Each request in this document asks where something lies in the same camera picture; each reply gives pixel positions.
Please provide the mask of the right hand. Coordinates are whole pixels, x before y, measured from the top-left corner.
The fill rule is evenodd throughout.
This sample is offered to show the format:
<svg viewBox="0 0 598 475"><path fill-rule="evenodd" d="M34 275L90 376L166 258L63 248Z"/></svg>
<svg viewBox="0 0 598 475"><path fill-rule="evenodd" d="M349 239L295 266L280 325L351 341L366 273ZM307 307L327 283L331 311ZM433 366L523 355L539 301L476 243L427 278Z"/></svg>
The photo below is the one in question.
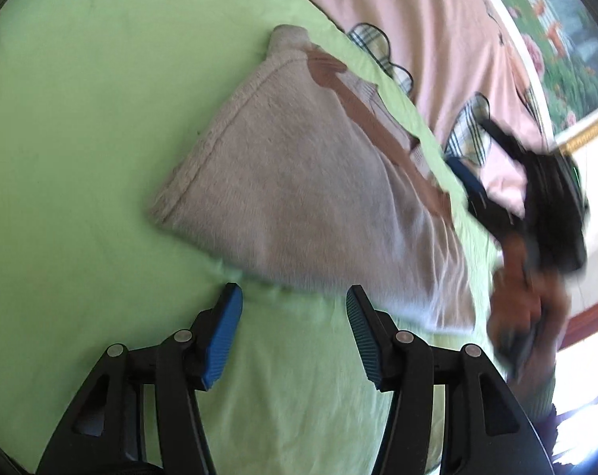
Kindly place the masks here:
<svg viewBox="0 0 598 475"><path fill-rule="evenodd" d="M487 324L493 347L499 350L510 337L539 324L541 333L534 339L530 355L536 348L555 350L557 356L571 317L571 298L563 279L554 271L526 274L527 250L518 235L502 242L502 254L503 266L493 275Z"/></svg>

